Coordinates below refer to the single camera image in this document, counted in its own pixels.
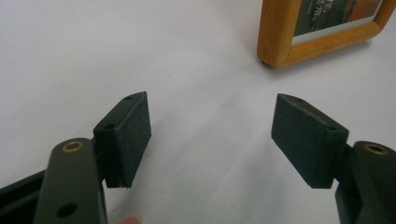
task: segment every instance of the wooden frame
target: wooden frame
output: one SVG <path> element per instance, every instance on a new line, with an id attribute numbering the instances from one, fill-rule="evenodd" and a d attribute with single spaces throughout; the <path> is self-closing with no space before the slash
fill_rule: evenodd
<path id="1" fill-rule="evenodd" d="M 387 24 L 396 0 L 383 0 L 374 21 L 298 45 L 292 45 L 303 0 L 262 0 L 257 55 L 280 68 L 343 49 L 378 35 Z"/>

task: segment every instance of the small hole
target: small hole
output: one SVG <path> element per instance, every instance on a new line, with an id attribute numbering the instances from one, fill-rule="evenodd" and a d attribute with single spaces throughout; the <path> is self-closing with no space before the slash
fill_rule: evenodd
<path id="1" fill-rule="evenodd" d="M 62 147 L 62 150 L 64 152 L 69 153 L 69 152 L 74 152 L 74 151 L 77 151 L 77 150 L 81 149 L 82 146 L 84 146 L 84 144 L 82 142 L 75 141 L 75 142 L 70 142 L 70 143 L 67 143 L 66 145 L 64 145 Z"/>
<path id="2" fill-rule="evenodd" d="M 375 147 L 375 146 L 371 146 L 369 147 L 372 151 L 376 151 L 376 152 L 383 152 L 384 149 L 380 148 L 380 147 Z"/>
<path id="3" fill-rule="evenodd" d="M 78 148 L 79 145 L 80 145 L 80 143 L 71 143 L 71 144 L 66 145 L 66 148 L 70 149 L 70 150 L 73 150 L 73 149 Z"/>
<path id="4" fill-rule="evenodd" d="M 107 125 L 105 126 L 105 129 L 111 130 L 111 129 L 113 129 L 114 127 L 115 127 L 114 124 L 107 124 Z"/>
<path id="5" fill-rule="evenodd" d="M 364 148 L 366 148 L 367 150 L 373 152 L 374 154 L 377 155 L 387 155 L 388 151 L 386 149 L 384 149 L 381 146 L 377 146 L 377 145 L 365 145 Z"/>
<path id="6" fill-rule="evenodd" d="M 75 203 L 68 203 L 62 206 L 57 213 L 58 217 L 70 217 L 77 210 L 77 205 Z"/>

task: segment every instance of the clamp jaw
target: clamp jaw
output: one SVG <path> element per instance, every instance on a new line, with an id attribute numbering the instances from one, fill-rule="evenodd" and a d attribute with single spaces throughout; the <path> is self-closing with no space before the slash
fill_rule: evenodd
<path id="1" fill-rule="evenodd" d="M 132 186 L 151 137 L 147 94 L 123 98 L 93 134 L 62 142 L 46 171 L 0 189 L 0 223 L 107 223 L 102 182 Z"/>
<path id="2" fill-rule="evenodd" d="M 351 147 L 348 133 L 306 101 L 277 96 L 272 138 L 311 188 L 339 182 L 341 223 L 396 223 L 396 152 L 372 142 Z"/>

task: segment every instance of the photo in frame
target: photo in frame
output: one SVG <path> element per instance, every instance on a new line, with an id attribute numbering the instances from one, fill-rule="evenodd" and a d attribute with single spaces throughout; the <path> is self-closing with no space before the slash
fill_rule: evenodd
<path id="1" fill-rule="evenodd" d="M 396 0 L 263 0 L 258 57 L 280 68 L 378 35 Z"/>

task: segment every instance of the picture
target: picture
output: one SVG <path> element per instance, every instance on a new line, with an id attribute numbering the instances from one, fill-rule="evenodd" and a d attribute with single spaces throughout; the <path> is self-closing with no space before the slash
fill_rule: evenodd
<path id="1" fill-rule="evenodd" d="M 382 0 L 303 0 L 294 36 L 374 16 Z"/>

